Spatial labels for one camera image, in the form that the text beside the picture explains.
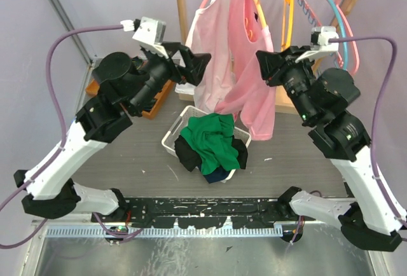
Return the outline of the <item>pink t shirt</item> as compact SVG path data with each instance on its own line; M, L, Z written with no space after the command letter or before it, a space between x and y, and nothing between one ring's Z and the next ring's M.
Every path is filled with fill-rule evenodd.
M238 114L252 140L267 141L273 135L276 89L262 79L256 52L272 52L273 43L269 27L261 28L252 0L231 0L228 45L236 82L215 112Z

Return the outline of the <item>yellow plastic hanger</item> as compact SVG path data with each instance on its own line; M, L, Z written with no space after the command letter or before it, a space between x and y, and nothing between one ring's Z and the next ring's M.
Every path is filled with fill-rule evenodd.
M289 48L293 34L294 0L284 0L281 32L281 50Z

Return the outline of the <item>light blue metal-hook hanger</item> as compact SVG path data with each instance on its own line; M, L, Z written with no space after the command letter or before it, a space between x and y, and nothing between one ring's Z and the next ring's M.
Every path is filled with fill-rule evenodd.
M298 1L298 4L299 4L300 8L303 10L303 13L307 16L308 21L310 22L310 24L316 26L317 25L317 17L312 13L311 8L306 3L306 1L305 0L297 0L297 1ZM347 37L346 36L345 25L343 23L343 18L342 18L342 15L341 15L337 5L335 4L335 2L333 0L326 0L326 1L330 5L330 7L331 7L331 9L332 9L337 21L338 21L341 36L343 38ZM340 61L338 60L338 66L341 67L342 69L347 69L348 60L349 60L348 44L344 43L342 65L340 65Z

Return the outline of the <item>green t shirt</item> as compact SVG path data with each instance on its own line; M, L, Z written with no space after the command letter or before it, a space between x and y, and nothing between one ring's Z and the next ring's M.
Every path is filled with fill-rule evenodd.
M222 167L238 169L238 151L232 146L235 122L231 114L211 113L191 117L181 130L181 136L202 160L201 173L205 176Z

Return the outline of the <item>pink plastic hanger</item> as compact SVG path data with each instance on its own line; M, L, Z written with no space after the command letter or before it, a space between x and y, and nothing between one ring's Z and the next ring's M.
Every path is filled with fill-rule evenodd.
M352 32L352 29L351 29L351 27L350 27L350 24L349 24L349 22L348 22L348 20L347 20L347 18L346 18L346 16L345 16L345 14L344 14L344 12L342 11L342 9L340 8L340 3L341 3L341 1L342 0L334 0L334 2L335 2L335 4L337 5L337 7L338 7L338 9L339 9L339 11L340 11L340 13L341 13L341 15L342 15L342 18L343 18L343 23L344 23L344 25L345 25L345 30L346 30L346 36L347 37L352 37L353 36L353 32ZM312 10L312 13L317 17L317 15L315 14L315 12L314 12L314 10L311 8L311 10ZM318 19L318 17L317 17L317 25L315 26L315 25L313 25L314 27L317 27L317 26L321 26L322 24L321 24L321 21ZM358 71L358 69L359 69L359 64L360 64L360 60L359 60L359 51L358 51L358 48L357 48L357 44L356 44L356 42L355 41L352 41L352 42L350 42L349 43L350 44L350 47L348 47L348 56L349 56L349 60L348 60L348 67L347 67L347 71L352 75L352 76L354 76L355 75L355 73ZM339 52L336 52L335 53L335 56L336 56L336 65L338 66L338 60L340 61L340 65L342 65L342 58L343 58L343 53L342 54L340 54Z

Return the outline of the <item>black t shirt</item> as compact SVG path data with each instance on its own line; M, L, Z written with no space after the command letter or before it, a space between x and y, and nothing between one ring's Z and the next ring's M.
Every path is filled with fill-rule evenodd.
M239 162L240 168L245 169L248 158L247 147L241 139L236 139L234 136L232 137L231 145L238 151L237 161ZM195 168L201 170L202 159L200 155L190 147L182 136L179 136L175 140L174 147L176 156L188 171L191 172Z

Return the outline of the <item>navy blue t shirt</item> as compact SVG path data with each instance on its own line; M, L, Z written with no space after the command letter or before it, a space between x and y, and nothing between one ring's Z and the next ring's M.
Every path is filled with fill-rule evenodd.
M204 175L203 177L209 183L217 183L219 181L224 181L230 174L230 171L226 171L223 168L218 168L210 174Z

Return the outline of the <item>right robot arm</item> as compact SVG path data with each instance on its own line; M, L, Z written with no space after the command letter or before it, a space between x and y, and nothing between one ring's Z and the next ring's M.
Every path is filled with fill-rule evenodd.
M339 170L354 201L340 203L292 186L277 200L279 214L286 221L304 216L325 222L362 250L395 251L406 211L373 168L370 136L347 109L361 93L346 70L332 67L314 76L312 62L303 56L307 51L306 46L257 51L261 77L268 86L284 88L313 144Z

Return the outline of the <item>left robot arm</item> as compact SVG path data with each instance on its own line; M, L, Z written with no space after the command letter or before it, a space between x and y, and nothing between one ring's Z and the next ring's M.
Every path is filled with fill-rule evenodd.
M25 213L58 219L71 212L94 212L114 223L126 218L128 204L120 190L87 188L74 182L72 175L129 128L134 116L141 117L166 82L197 85L202 80L209 53L193 53L176 42L161 47L166 56L143 49L147 61L140 67L124 52L101 60L93 71L99 84L97 95L76 113L66 139L37 167L14 174L17 186L28 184L22 199Z

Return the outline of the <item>white t shirt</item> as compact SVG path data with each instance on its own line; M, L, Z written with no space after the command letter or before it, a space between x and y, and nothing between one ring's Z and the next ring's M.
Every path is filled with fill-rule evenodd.
M209 0L204 9L197 9L186 40L194 54L209 53L211 60L199 85L177 85L176 92L192 95L195 107L206 113L213 113L235 84L228 45L230 3L231 0Z

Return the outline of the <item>white plastic basket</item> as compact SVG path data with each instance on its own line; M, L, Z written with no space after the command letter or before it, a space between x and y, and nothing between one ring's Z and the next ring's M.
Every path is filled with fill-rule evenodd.
M189 118L201 117L201 116L205 116L205 115L207 115L207 113L199 110L198 108L196 108L194 106L185 107L184 110L181 112L181 114L178 116L177 120L174 122L174 124L171 126L169 131L165 134L164 138L162 139L162 146L167 150L167 152L170 153L171 155L177 157L174 146L175 146L175 140L179 136L181 136L181 130L188 125ZM248 152L248 147L251 142L250 134L235 126L234 137L236 139L241 139L244 142L245 146L247 147L247 152ZM220 182L225 183L226 181L230 180L237 170L244 170L244 169L241 169L239 167L238 169L230 170L229 176L224 181L220 181Z

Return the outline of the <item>orange wooden compartment tray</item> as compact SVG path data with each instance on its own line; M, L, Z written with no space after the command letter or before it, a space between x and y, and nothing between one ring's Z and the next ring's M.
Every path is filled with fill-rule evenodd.
M172 82L171 80L166 82L163 89L155 95L152 102L149 105L144 107L142 116L149 120L153 120L156 117L156 115L158 114L161 107L163 106L163 103L166 101L166 99L169 96L169 93L172 91L173 87L174 87L174 82ZM98 91L99 91L99 84L93 78L91 80L91 82L88 84L88 86L85 88L85 93L89 97L94 97L94 96L96 96Z

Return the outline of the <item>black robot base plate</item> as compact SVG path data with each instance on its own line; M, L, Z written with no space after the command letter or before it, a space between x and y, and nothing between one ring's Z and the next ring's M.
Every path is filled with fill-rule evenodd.
M103 223L130 219L133 228L273 228L275 223L297 223L299 217L280 208L273 198L127 198L121 217L102 216Z

